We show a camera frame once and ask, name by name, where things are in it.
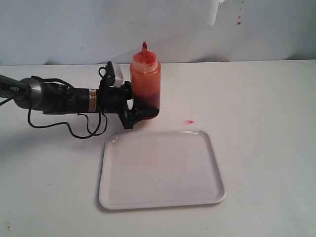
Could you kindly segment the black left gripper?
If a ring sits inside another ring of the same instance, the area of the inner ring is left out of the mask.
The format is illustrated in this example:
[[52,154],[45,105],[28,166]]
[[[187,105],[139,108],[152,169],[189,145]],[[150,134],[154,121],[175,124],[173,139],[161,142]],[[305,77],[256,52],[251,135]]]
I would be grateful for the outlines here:
[[104,114],[117,114],[124,129],[132,129],[137,123],[153,119],[159,114],[159,109],[155,107],[139,109],[132,105],[130,109],[128,101],[133,102],[130,81],[125,81],[119,88],[98,88],[97,105],[100,111]]

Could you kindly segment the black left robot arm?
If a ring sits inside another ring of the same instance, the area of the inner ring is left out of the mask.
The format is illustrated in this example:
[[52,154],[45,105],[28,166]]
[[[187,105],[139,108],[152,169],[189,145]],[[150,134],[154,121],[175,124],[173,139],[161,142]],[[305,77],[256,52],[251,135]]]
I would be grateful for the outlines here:
[[0,77],[0,96],[11,98],[23,109],[41,111],[49,115],[117,114],[125,129],[145,119],[155,117],[155,107],[129,109],[132,99],[131,83],[115,85],[114,74],[103,75],[97,89],[76,88],[61,79],[42,79],[37,76],[21,81]]

